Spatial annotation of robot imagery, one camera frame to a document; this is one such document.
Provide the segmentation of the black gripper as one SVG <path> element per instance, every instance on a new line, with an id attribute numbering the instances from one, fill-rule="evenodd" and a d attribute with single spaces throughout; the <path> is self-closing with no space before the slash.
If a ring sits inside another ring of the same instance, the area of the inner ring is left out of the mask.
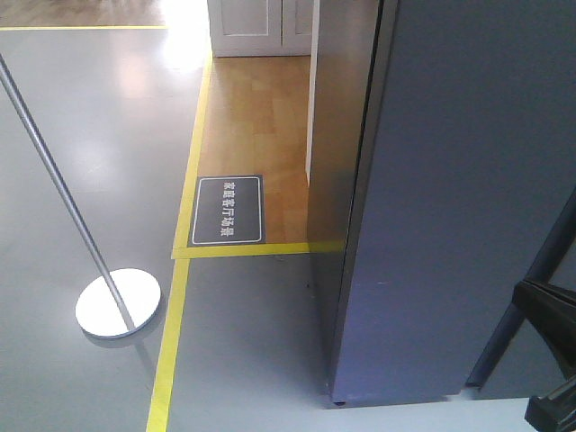
<path id="1" fill-rule="evenodd" d="M 523 280 L 512 303 L 544 339 L 566 382 L 547 395 L 532 396 L 525 420 L 538 431 L 575 429 L 575 292 L 550 283 Z"/>

